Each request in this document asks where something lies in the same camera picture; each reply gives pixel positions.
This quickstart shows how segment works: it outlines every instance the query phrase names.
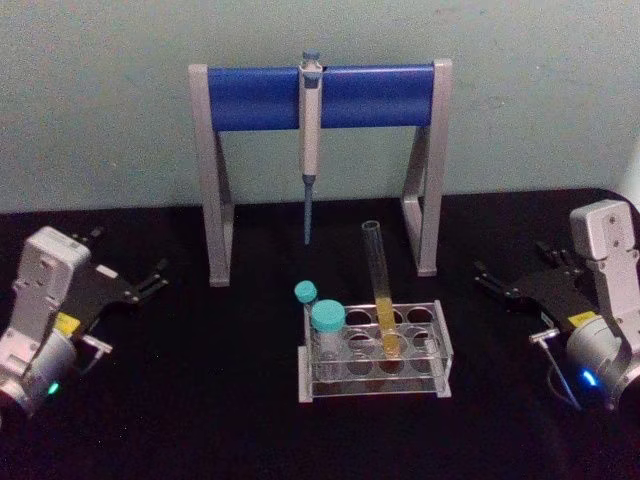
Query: light blue wall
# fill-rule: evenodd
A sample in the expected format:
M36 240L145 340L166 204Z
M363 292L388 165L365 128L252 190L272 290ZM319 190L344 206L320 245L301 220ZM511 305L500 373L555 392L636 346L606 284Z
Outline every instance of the light blue wall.
M446 191L609 184L640 114L635 1L12 0L0 210L197 203L189 63L451 57ZM412 132L326 131L318 198L400 192ZM240 202L300 199L295 132L223 138Z

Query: teal cap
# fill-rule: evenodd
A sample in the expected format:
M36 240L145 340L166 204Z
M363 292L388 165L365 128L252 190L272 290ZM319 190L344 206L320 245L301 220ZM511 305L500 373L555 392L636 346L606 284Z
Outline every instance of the teal cap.
M337 332L344 327L347 312L340 302L320 300L311 309L311 325L318 332Z
M293 289L293 293L296 294L296 298L300 303L311 303L318 296L316 286L309 280L303 280L296 285L296 288Z

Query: black tabletop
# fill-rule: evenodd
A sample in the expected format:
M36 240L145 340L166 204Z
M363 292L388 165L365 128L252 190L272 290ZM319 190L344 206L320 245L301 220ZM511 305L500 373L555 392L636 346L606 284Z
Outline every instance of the black tabletop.
M295 204L236 209L230 288L208 287L200 208L0 216L0 319L11 311L24 239L43 225L107 229L93 260L132 281L162 257L171 285L133 314L104 318L111 355L12 437L2 478L640 478L640 427L576 412L545 384L528 344L535 317L479 291L472 262L507 280L544 268L534 242L571 247L569 212L612 196L567 190L446 196L438 276L415 274L400 204L317 202L302 245ZM442 302L453 397L389 395L298 403L302 310L294 285L372 300L360 224L379 220L395 302Z

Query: test tube rack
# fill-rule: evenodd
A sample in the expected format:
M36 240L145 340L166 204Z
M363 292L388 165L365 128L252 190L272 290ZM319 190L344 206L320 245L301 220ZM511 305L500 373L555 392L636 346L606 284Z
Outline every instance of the test tube rack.
M298 400L347 395L435 393L450 397L453 348L440 302L394 304L400 357L382 349L375 305L347 306L337 356L323 358L304 309L305 345L298 347Z

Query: vial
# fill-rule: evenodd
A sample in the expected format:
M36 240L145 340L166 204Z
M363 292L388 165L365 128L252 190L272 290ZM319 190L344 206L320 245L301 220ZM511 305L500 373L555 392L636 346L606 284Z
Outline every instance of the vial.
M344 306L335 300L320 300L311 308L314 353L319 360L315 362L316 375L322 382L336 381L342 376L339 360L345 317Z

